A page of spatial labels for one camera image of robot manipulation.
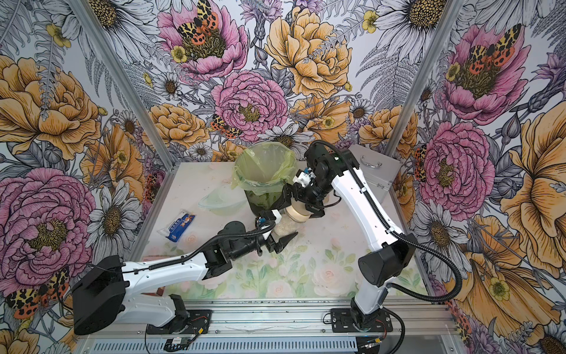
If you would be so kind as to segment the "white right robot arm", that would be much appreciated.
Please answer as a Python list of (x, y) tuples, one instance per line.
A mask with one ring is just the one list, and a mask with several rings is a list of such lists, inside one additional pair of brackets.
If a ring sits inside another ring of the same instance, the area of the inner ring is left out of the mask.
[(305, 158), (306, 168), (297, 171), (292, 183), (284, 186), (276, 233), (285, 237), (294, 233), (299, 224), (324, 217), (324, 201), (330, 193), (348, 206), (370, 250), (358, 260), (364, 280), (351, 301), (350, 317), (356, 329), (369, 330), (386, 314), (383, 303), (389, 287), (413, 257), (416, 239), (404, 236), (387, 215), (350, 150), (316, 140)]

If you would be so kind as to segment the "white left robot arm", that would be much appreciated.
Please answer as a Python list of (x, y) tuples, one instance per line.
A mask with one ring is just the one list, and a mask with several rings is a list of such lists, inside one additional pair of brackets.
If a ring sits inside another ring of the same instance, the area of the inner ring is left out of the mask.
[(219, 277), (231, 270), (234, 260), (252, 252), (280, 253), (298, 233), (283, 235), (275, 228), (275, 221), (266, 221), (247, 231), (232, 221), (189, 254), (144, 262), (122, 262), (118, 256), (103, 259), (72, 288), (75, 334), (93, 334), (113, 324), (149, 324), (159, 333), (183, 330), (189, 314), (182, 299), (152, 292)]

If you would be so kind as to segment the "glass jar beige lid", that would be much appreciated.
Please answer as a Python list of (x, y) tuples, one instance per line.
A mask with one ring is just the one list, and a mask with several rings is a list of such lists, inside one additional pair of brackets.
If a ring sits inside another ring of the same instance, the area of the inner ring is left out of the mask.
[(272, 232), (274, 240), (278, 241), (281, 237), (296, 232), (302, 224), (310, 219), (311, 215), (312, 212), (307, 210), (305, 203), (292, 201), (290, 206), (283, 209), (282, 218)]

